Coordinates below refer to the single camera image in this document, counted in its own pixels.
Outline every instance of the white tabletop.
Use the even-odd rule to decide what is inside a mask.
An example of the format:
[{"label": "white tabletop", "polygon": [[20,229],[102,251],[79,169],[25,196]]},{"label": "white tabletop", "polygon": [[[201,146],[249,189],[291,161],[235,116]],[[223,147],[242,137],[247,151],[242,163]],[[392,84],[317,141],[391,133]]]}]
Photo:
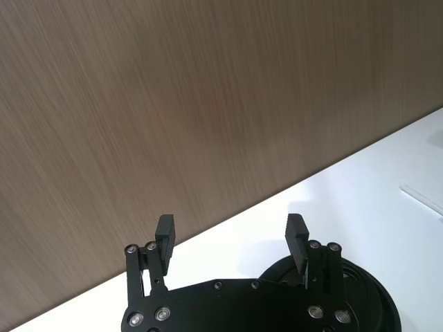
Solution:
[{"label": "white tabletop", "polygon": [[[165,283],[259,277],[289,254],[284,227],[297,212],[311,239],[338,242],[386,287],[403,331],[443,331],[443,216],[401,185],[443,206],[443,109],[178,245]],[[123,273],[13,331],[119,332],[126,307]]]}]

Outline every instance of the screw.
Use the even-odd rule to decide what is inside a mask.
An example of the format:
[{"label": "screw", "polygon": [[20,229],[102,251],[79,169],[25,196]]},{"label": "screw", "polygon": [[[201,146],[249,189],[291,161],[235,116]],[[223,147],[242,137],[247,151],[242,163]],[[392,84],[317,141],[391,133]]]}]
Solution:
[{"label": "screw", "polygon": [[163,320],[167,320],[171,316],[171,310],[169,308],[166,308],[165,306],[162,306],[161,308],[158,308],[155,312],[155,319],[162,322]]},{"label": "screw", "polygon": [[129,318],[129,325],[135,327],[140,325],[142,321],[143,321],[143,315],[141,313],[134,313]]},{"label": "screw", "polygon": [[323,318],[323,309],[319,306],[310,306],[307,309],[307,312],[309,313],[309,316],[315,318],[316,320]]},{"label": "screw", "polygon": [[255,280],[253,282],[251,282],[251,287],[254,289],[257,289],[260,287],[260,282],[258,280]]},{"label": "screw", "polygon": [[330,243],[328,245],[328,247],[332,251],[339,251],[340,250],[340,246],[337,243]]},{"label": "screw", "polygon": [[157,245],[155,244],[155,242],[151,242],[147,245],[148,250],[153,250],[155,248],[157,248]]},{"label": "screw", "polygon": [[317,242],[317,241],[312,241],[312,242],[309,244],[309,247],[311,247],[312,249],[318,249],[318,248],[320,247],[320,244],[319,244],[319,242]]},{"label": "screw", "polygon": [[348,324],[351,322],[351,315],[346,310],[337,310],[335,312],[335,318],[344,324]]},{"label": "screw", "polygon": [[128,254],[132,254],[133,252],[136,252],[136,251],[137,251],[137,247],[136,246],[130,246],[130,247],[128,247],[128,249],[126,249],[126,252]]},{"label": "screw", "polygon": [[222,282],[215,282],[214,283],[214,288],[215,289],[219,290],[219,289],[222,289],[222,287],[223,287],[223,283]]}]

